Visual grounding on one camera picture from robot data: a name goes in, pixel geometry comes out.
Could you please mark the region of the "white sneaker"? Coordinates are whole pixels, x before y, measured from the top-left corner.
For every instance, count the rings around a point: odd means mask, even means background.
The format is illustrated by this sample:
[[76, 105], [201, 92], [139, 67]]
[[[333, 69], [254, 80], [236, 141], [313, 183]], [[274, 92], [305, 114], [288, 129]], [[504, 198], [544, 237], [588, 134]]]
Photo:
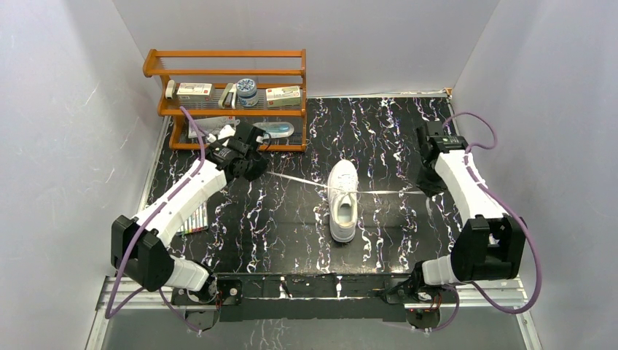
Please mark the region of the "white sneaker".
[[[346, 190], [358, 190], [359, 179], [355, 165], [349, 160], [338, 161], [329, 173], [327, 185]], [[358, 222], [357, 193], [327, 189], [329, 229], [333, 239], [340, 243], [353, 240]]]

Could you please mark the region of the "white shoelace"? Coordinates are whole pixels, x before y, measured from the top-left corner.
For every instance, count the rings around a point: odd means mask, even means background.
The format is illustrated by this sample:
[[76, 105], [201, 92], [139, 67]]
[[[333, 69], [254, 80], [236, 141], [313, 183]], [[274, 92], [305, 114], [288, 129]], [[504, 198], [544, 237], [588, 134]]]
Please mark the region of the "white shoelace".
[[313, 182], [310, 180], [306, 180], [306, 179], [302, 179], [299, 177], [295, 177], [295, 176], [289, 176], [289, 175], [285, 175], [285, 174], [280, 174], [280, 173], [276, 173], [273, 171], [267, 171], [266, 174], [269, 175], [273, 175], [273, 176], [278, 176], [282, 179], [288, 179], [294, 182], [299, 182], [299, 183], [303, 183], [303, 184], [309, 184], [309, 185], [313, 185], [315, 187], [323, 187], [324, 189], [328, 189], [328, 190], [337, 190], [343, 193], [357, 193], [357, 194], [370, 194], [370, 195], [425, 195], [425, 193], [423, 191], [404, 191], [404, 190], [399, 190], [399, 191], [395, 191], [395, 190], [369, 190], [369, 191], [360, 191], [360, 190], [346, 190], [343, 189], [341, 187], [333, 187], [333, 186], [329, 186], [327, 184], [322, 184], [322, 183], [318, 183], [318, 182]]

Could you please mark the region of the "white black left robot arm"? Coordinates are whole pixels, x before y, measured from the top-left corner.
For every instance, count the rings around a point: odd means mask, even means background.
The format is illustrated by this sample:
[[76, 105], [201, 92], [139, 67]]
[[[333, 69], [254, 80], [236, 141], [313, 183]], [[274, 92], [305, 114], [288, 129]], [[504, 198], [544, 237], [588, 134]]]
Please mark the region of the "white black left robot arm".
[[112, 224], [111, 263], [149, 292], [161, 287], [189, 291], [199, 303], [217, 295], [217, 277], [204, 264], [171, 255], [177, 230], [200, 205], [235, 179], [253, 181], [265, 173], [266, 159], [258, 150], [267, 133], [247, 122], [221, 129], [189, 170], [143, 211]]

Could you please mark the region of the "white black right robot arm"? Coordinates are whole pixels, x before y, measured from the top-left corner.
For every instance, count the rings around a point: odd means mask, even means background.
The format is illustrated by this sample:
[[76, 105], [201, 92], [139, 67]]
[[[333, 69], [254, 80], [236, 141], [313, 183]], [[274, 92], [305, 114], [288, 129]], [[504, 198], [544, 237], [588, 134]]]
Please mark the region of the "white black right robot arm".
[[525, 246], [522, 225], [482, 190], [466, 139], [446, 134], [436, 121], [425, 122], [417, 135], [418, 187], [429, 197], [450, 193], [463, 228], [448, 255], [415, 264], [412, 296], [428, 302], [442, 285], [515, 278]]

